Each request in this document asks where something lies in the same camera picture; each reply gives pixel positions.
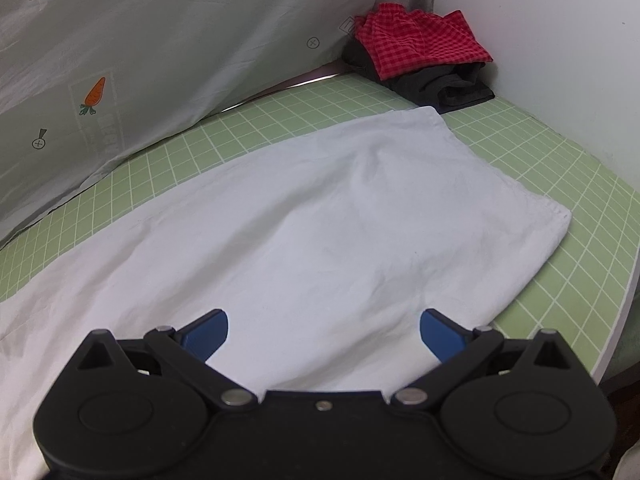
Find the gray curtain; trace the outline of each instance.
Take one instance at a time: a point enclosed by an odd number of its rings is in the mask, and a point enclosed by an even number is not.
[[[0,0],[0,246],[130,154],[337,59],[375,2]]]

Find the metal screw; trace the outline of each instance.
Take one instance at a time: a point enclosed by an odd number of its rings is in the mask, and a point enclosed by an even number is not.
[[[318,400],[316,402],[316,410],[319,412],[328,412],[333,406],[330,400]]]
[[[251,392],[242,388],[233,388],[223,392],[220,399],[227,406],[244,406],[254,400],[254,396],[252,396]]]
[[[405,406],[415,406],[422,404],[429,396],[420,388],[405,388],[396,393],[396,399]]]

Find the white wall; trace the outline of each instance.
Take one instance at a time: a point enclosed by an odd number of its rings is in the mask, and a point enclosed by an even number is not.
[[[456,9],[495,59],[498,95],[640,190],[640,0],[434,1]]]

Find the black cloth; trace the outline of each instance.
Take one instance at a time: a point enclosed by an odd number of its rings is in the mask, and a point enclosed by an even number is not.
[[[483,62],[429,66],[381,81],[371,56],[356,39],[346,45],[342,60],[355,73],[418,106],[433,106],[439,114],[484,103],[495,97],[491,89],[478,79]]]

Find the blue gripper pad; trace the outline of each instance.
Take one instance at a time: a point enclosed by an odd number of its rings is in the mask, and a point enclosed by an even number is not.
[[[441,363],[452,358],[473,339],[473,333],[443,316],[434,308],[420,316],[420,336]]]
[[[176,333],[176,341],[199,361],[206,361],[226,341],[229,322],[222,310],[213,310]]]

